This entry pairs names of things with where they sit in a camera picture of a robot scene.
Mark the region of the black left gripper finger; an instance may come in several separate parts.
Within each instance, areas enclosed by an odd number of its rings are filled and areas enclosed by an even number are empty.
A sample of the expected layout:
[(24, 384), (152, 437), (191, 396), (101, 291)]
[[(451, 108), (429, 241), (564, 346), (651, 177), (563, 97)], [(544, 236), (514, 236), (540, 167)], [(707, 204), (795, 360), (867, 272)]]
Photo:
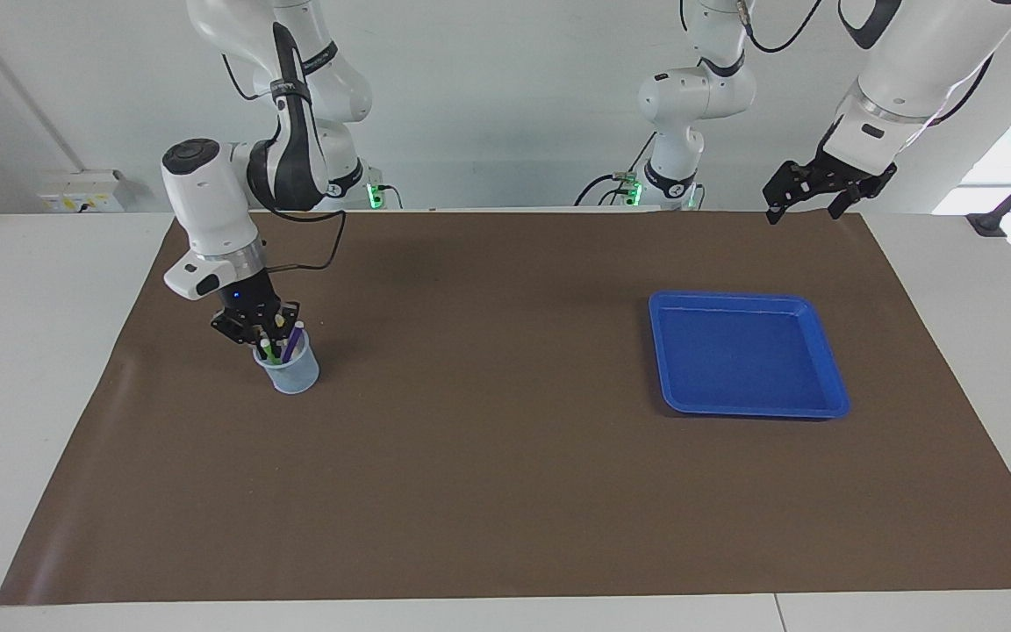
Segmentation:
[(895, 167), (888, 167), (879, 176), (867, 176), (856, 180), (854, 183), (846, 183), (835, 196), (835, 199), (828, 205), (829, 216), (833, 220), (838, 220), (853, 205), (860, 203), (863, 199), (874, 199), (890, 183), (896, 173)]
[(771, 179), (764, 184), (764, 200), (767, 204), (766, 218), (776, 225), (786, 212), (798, 203), (804, 203), (815, 196), (812, 187), (812, 168), (795, 161), (779, 165)]

